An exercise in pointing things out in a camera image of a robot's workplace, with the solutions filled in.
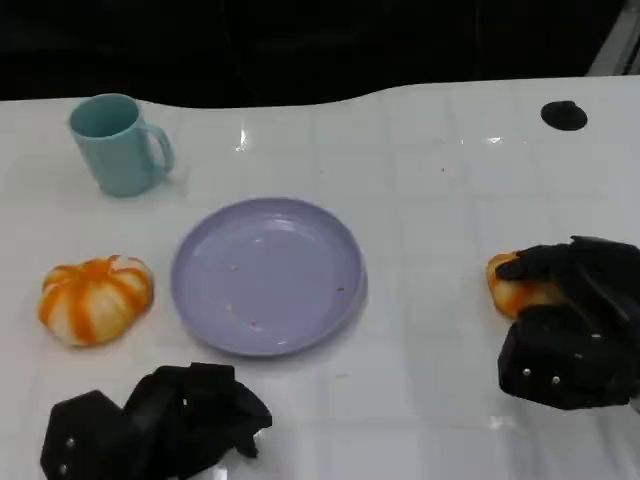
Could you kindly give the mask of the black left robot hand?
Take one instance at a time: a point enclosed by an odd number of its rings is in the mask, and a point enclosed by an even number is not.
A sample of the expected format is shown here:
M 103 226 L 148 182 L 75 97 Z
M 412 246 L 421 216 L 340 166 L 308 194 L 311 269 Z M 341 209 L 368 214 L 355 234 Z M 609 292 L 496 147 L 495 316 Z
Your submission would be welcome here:
M 254 437 L 271 425 L 232 366 L 161 366 L 124 406 L 99 390 L 55 404 L 40 465 L 49 479 L 188 479 L 231 450 L 256 458 Z

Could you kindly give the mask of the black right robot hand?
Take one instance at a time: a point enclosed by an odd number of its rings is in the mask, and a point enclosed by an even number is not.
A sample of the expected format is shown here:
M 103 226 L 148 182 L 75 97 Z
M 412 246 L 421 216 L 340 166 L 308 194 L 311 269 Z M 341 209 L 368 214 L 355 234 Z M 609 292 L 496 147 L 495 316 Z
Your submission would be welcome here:
M 561 410 L 638 399 L 638 247 L 574 236 L 497 255 L 486 277 L 512 321 L 497 360 L 504 393 Z

